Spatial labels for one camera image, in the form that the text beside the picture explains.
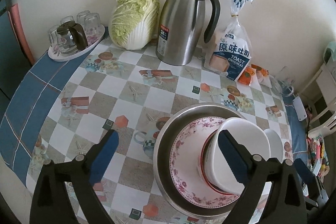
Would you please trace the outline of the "white plastic chair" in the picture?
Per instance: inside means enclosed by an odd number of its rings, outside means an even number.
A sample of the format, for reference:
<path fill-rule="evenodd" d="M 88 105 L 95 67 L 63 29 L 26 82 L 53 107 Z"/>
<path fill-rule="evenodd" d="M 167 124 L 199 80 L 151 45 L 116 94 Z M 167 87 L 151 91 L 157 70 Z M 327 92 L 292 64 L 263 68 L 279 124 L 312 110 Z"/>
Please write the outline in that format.
<path fill-rule="evenodd" d="M 317 83 L 326 107 L 310 123 L 318 121 L 328 111 L 332 112 L 332 115 L 327 121 L 308 131 L 307 135 L 310 139 L 318 136 L 324 138 L 335 133 L 335 42 L 329 42 L 326 46 L 322 55 L 321 67 L 298 95 L 303 95 L 304 91 L 314 82 Z"/>

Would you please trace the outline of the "pale blue shallow plate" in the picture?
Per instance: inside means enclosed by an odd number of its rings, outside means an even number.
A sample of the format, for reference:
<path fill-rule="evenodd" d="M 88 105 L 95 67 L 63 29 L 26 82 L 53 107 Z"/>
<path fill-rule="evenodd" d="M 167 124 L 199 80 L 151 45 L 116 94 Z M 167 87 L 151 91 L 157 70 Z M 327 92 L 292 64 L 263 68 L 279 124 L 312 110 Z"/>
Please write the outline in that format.
<path fill-rule="evenodd" d="M 281 138 L 272 129 L 265 129 L 264 132 L 270 144 L 270 157 L 276 158 L 279 162 L 282 162 L 284 159 L 284 149 Z"/>

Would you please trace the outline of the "large steel plate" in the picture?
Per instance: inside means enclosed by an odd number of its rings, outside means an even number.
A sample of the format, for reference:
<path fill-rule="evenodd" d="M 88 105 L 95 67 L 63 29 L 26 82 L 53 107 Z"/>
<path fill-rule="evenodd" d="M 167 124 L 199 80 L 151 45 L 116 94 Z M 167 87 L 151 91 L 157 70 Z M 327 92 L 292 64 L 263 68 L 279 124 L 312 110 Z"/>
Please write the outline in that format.
<path fill-rule="evenodd" d="M 155 142 L 153 153 L 153 173 L 157 186 L 168 204 L 176 211 L 198 219 L 219 218 L 230 211 L 236 205 L 236 201 L 229 205 L 216 209 L 197 207 L 184 199 L 174 186 L 169 171 L 169 156 L 173 142 L 178 133 L 190 122 L 203 117 L 216 116 L 222 118 L 244 116 L 238 111 L 217 103 L 197 103 L 185 107 L 175 113 L 163 126 Z"/>

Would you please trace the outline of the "white deep bowl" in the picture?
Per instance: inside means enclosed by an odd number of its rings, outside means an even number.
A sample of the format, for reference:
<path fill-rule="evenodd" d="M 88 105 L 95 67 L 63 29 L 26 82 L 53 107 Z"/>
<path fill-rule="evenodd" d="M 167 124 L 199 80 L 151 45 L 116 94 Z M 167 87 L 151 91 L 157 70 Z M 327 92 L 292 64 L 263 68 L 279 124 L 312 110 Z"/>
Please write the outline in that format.
<path fill-rule="evenodd" d="M 225 192 L 240 195 L 244 185 L 236 180 L 219 148 L 218 136 L 222 130 L 228 130 L 251 155 L 259 154 L 265 160 L 270 158 L 269 140 L 260 127 L 246 119 L 235 117 L 226 119 L 214 135 L 209 146 L 209 162 L 205 164 L 208 180 Z"/>

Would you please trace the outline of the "napa cabbage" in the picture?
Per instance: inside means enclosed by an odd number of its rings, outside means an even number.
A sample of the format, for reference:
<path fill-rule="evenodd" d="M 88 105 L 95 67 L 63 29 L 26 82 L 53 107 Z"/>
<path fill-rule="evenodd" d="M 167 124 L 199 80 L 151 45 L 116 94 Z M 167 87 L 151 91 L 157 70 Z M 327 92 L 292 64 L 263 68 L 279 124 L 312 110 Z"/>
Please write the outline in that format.
<path fill-rule="evenodd" d="M 159 0 L 117 0 L 108 26 L 112 42 L 130 51 L 146 46 L 156 32 L 159 5 Z"/>

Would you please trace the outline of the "pink floral plate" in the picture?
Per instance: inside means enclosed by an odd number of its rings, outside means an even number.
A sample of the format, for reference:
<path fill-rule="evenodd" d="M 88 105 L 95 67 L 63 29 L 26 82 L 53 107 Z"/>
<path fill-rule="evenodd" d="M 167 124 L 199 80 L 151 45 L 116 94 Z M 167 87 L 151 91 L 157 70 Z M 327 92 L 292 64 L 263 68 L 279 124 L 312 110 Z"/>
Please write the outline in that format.
<path fill-rule="evenodd" d="M 194 120 L 178 133 L 171 147 L 169 169 L 173 184 L 185 200 L 197 207 L 217 209 L 239 198 L 210 187 L 201 171 L 203 145 L 224 121 L 221 117 Z"/>

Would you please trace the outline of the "clear glass mug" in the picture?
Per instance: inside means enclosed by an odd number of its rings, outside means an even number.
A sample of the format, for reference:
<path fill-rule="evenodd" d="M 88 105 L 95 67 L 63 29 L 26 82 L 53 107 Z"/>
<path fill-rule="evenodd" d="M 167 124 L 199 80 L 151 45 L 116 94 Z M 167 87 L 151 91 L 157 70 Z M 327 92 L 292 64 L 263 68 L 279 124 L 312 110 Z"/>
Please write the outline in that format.
<path fill-rule="evenodd" d="M 283 97 L 289 97 L 294 94 L 294 76 L 287 66 L 284 66 L 273 78 L 272 87 Z"/>

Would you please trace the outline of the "upturned drinking glass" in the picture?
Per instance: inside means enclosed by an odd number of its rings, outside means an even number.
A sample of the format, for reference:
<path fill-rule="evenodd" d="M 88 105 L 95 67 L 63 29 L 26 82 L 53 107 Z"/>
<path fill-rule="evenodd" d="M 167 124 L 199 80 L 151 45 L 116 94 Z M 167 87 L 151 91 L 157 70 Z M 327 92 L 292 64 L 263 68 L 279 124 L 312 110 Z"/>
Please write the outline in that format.
<path fill-rule="evenodd" d="M 66 16 L 63 19 L 60 20 L 60 23 L 62 26 L 73 26 L 76 22 L 74 20 L 74 17 L 72 15 Z"/>
<path fill-rule="evenodd" d="M 84 17 L 84 28 L 87 37 L 101 35 L 101 19 L 100 15 L 96 12 L 90 13 Z"/>
<path fill-rule="evenodd" d="M 91 12 L 89 10 L 81 11 L 76 16 L 76 22 L 84 27 L 84 18 Z"/>
<path fill-rule="evenodd" d="M 50 47 L 54 54 L 59 53 L 59 46 L 58 46 L 58 29 L 59 25 L 54 25 L 48 30 L 48 36 L 50 41 Z"/>

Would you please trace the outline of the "toast bread bag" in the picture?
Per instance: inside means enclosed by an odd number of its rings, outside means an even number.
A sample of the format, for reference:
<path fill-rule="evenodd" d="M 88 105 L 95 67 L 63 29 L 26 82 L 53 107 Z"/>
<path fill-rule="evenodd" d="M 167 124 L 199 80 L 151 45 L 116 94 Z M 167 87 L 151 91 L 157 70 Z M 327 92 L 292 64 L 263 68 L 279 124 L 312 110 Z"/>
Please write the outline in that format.
<path fill-rule="evenodd" d="M 239 14 L 245 3 L 253 0 L 229 0 L 231 18 L 228 26 L 215 31 L 205 54 L 204 67 L 232 81 L 237 81 L 251 62 L 251 41 Z"/>

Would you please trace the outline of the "colourful clutter pile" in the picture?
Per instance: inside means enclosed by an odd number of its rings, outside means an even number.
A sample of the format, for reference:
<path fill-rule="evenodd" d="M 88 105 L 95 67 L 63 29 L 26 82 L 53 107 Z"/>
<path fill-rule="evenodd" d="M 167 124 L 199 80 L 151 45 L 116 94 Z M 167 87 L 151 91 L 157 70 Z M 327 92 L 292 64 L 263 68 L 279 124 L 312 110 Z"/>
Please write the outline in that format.
<path fill-rule="evenodd" d="M 325 148 L 325 141 L 321 134 L 315 137 L 307 137 L 308 165 L 312 168 L 320 164 L 318 177 L 323 182 L 325 176 L 330 172 L 329 159 Z"/>

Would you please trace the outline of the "orange snack packet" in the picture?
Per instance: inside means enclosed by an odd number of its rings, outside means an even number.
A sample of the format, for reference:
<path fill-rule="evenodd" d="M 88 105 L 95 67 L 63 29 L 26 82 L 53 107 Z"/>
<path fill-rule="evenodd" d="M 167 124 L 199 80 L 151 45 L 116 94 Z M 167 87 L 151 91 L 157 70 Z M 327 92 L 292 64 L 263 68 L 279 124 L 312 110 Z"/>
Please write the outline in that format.
<path fill-rule="evenodd" d="M 259 84 L 272 88 L 268 70 L 254 64 L 252 64 L 251 67 L 256 70 L 256 76 Z"/>
<path fill-rule="evenodd" d="M 253 82 L 253 77 L 256 76 L 256 69 L 251 66 L 247 66 L 244 72 L 238 78 L 238 83 L 250 86 Z"/>

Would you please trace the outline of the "checkered patterned tablecloth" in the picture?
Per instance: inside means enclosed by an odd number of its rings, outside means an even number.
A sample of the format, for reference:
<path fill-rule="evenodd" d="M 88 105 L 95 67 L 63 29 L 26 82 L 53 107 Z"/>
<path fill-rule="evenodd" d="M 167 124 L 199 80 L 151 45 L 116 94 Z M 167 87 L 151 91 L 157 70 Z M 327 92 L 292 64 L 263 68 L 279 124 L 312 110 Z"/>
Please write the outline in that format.
<path fill-rule="evenodd" d="M 199 102 L 232 107 L 260 128 L 275 130 L 286 157 L 307 157 L 290 98 L 257 80 L 245 86 L 207 71 L 202 57 L 197 48 L 189 65 L 175 67 L 157 59 L 152 44 L 132 52 L 109 39 L 63 63 L 43 55 L 1 123 L 2 192 L 28 213 L 46 160 L 71 161 L 114 129 L 118 148 L 94 187 L 107 213 L 117 223 L 196 223 L 161 195 L 147 146 L 173 114 Z"/>

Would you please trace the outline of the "white power adapter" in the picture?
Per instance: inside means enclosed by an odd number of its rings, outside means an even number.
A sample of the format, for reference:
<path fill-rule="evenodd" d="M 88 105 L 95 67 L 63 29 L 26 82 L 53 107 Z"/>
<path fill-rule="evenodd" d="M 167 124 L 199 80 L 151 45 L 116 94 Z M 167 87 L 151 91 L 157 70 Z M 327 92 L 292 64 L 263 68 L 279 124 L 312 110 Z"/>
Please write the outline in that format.
<path fill-rule="evenodd" d="M 294 98 L 293 107 L 296 111 L 298 120 L 300 122 L 304 121 L 307 118 L 307 113 L 300 97 Z"/>

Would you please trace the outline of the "red rimmed strawberry bowl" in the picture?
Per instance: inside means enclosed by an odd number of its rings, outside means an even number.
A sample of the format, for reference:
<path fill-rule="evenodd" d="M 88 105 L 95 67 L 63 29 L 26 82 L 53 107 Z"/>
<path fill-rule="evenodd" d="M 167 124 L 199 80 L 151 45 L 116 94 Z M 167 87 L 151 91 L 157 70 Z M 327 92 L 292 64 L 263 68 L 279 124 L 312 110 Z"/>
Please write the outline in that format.
<path fill-rule="evenodd" d="M 240 195 L 243 184 L 237 182 L 231 168 L 218 147 L 214 131 L 205 141 L 200 156 L 201 172 L 210 186 L 219 192 Z"/>

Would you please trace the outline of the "steel thermos jug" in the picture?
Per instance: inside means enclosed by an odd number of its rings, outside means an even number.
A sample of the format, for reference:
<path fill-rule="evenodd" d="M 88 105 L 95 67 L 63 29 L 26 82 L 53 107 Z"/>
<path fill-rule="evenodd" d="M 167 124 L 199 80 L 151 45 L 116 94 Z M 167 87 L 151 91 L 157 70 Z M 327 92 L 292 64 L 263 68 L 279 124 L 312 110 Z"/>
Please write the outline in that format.
<path fill-rule="evenodd" d="M 203 35 L 208 43 L 221 13 L 219 0 L 210 0 L 210 21 Z M 193 58 L 205 22 L 205 0 L 166 0 L 159 19 L 157 57 L 164 63 L 183 66 Z"/>

